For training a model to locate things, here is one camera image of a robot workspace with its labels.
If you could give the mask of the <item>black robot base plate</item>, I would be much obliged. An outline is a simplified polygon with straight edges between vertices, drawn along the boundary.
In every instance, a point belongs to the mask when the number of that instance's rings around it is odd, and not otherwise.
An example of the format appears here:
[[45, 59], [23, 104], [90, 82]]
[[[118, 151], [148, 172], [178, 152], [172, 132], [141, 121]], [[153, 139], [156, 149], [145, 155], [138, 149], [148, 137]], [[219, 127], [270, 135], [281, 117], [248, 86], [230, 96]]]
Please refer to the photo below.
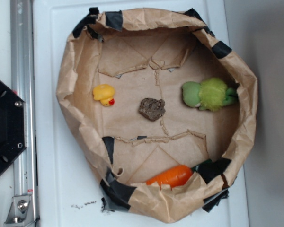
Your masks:
[[0, 176], [25, 148], [25, 102], [0, 80]]

